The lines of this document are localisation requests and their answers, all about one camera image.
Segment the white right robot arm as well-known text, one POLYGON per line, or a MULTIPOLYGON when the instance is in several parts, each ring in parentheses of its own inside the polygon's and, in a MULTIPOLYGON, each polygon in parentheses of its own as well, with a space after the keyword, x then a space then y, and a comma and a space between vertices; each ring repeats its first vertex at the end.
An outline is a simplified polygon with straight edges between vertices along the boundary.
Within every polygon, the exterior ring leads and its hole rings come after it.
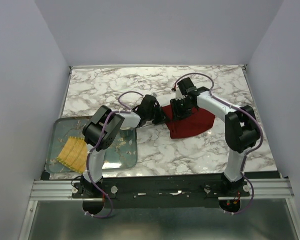
POLYGON ((221 175, 220 191, 231 196, 244 184, 244 168, 248 154, 263 143, 263 131, 257 122, 251 106, 238 106, 212 93, 211 88, 197 88, 186 74, 180 77, 172 88, 177 97, 183 96, 192 107, 203 109, 224 122, 225 141, 229 147, 227 165, 221 175))

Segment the red cloth napkin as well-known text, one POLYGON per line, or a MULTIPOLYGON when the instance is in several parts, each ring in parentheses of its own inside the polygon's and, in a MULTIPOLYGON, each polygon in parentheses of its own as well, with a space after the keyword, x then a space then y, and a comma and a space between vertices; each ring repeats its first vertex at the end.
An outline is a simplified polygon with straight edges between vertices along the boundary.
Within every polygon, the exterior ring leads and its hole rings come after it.
POLYGON ((170 119, 166 123, 171 139, 184 139, 200 135, 213 127, 215 115, 204 109, 192 108, 191 115, 184 118, 173 120, 172 107, 163 107, 164 113, 170 119))

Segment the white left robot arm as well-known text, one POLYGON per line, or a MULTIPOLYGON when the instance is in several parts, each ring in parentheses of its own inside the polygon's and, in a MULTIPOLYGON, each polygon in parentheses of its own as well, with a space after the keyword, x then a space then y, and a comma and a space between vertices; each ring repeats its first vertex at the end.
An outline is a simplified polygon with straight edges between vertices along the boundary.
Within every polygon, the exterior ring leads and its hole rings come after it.
POLYGON ((169 118, 157 98, 149 94, 142 98, 139 105, 127 111, 114 111, 105 105, 101 106, 83 128, 87 159, 80 182, 84 193, 94 198, 104 192, 99 182, 103 178, 105 151, 120 130, 137 129, 145 126, 147 122, 159 125, 167 121, 169 118))

